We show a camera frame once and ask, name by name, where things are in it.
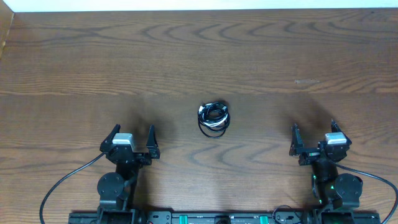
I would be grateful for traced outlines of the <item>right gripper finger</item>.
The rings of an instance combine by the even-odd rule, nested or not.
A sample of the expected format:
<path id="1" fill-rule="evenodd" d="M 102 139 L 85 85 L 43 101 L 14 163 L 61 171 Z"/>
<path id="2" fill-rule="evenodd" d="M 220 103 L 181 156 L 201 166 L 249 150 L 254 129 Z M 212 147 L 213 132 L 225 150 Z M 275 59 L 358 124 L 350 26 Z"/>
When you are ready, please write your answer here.
<path id="1" fill-rule="evenodd" d="M 334 119 L 331 120 L 331 131 L 332 133 L 339 133 L 339 142 L 342 142 L 342 136 L 344 136 L 346 139 L 345 143 L 350 143 L 350 138 L 341 130 Z"/>
<path id="2" fill-rule="evenodd" d="M 303 141 L 297 124 L 292 126 L 292 142 L 289 149 L 290 156 L 298 156 L 303 151 Z"/>

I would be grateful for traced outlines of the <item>wooden side panel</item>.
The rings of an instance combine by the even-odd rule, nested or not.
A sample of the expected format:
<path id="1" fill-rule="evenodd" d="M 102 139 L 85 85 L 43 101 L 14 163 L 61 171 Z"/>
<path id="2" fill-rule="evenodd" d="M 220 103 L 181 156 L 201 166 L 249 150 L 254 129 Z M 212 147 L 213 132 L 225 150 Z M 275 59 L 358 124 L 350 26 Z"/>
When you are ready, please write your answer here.
<path id="1" fill-rule="evenodd" d="M 0 32 L 1 32 L 1 42 L 0 42 L 0 55 L 2 55 L 3 50 L 6 45 L 6 40 L 9 35 L 9 31 L 14 19 L 14 12 L 9 8 L 9 6 L 1 0 L 0 2 Z"/>

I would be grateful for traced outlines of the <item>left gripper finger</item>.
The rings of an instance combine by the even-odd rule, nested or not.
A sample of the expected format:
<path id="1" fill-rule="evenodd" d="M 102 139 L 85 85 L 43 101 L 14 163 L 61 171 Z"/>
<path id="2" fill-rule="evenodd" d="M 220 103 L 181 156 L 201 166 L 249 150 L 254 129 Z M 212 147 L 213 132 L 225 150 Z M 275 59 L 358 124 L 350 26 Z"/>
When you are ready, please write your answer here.
<path id="1" fill-rule="evenodd" d="M 100 149 L 112 149 L 113 139 L 117 133 L 119 133 L 121 129 L 120 124 L 116 124 L 112 131 L 108 134 L 108 136 L 103 140 L 100 144 Z"/>
<path id="2" fill-rule="evenodd" d="M 160 149 L 156 140 L 154 125 L 150 126 L 146 147 L 148 148 L 149 154 L 152 159 L 160 158 Z"/>

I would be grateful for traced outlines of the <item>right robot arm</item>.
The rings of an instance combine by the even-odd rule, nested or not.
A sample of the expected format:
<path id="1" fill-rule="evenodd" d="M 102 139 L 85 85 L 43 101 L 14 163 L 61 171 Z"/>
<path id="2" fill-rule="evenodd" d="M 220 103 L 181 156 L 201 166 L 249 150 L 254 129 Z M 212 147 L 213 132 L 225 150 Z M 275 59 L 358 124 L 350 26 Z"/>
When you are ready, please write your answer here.
<path id="1" fill-rule="evenodd" d="M 299 165 L 312 167 L 313 194 L 320 201 L 318 208 L 302 214 L 302 223 L 354 223 L 353 210 L 360 206 L 363 181 L 349 173 L 339 174 L 337 169 L 351 144 L 335 121 L 317 147 L 305 147 L 298 125 L 292 126 L 289 155 L 297 156 Z"/>

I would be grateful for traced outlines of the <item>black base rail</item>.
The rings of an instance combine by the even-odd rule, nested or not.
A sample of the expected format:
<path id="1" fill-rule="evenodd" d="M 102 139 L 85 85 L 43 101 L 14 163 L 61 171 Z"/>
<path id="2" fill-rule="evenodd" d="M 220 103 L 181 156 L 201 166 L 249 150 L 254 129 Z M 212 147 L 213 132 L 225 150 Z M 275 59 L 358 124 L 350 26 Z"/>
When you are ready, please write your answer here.
<path id="1" fill-rule="evenodd" d="M 301 220 L 300 214 L 288 211 L 275 213 L 173 213 L 151 212 L 100 212 L 70 213 L 68 223 L 138 223 L 138 224 L 299 224 L 313 223 Z"/>

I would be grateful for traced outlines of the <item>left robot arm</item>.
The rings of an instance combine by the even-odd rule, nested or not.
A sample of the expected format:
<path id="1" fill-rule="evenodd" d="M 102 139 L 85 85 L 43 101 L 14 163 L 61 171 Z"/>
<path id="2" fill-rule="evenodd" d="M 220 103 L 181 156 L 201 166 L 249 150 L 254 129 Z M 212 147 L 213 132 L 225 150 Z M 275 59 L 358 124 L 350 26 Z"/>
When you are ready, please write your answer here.
<path id="1" fill-rule="evenodd" d="M 152 125 L 149 128 L 147 152 L 136 152 L 132 134 L 121 133 L 120 129 L 119 124 L 115 125 L 100 144 L 100 151 L 107 160 L 116 165 L 116 170 L 103 175 L 98 181 L 100 200 L 97 224 L 147 222 L 147 215 L 134 208 L 132 202 L 140 169 L 160 158 L 155 127 Z"/>

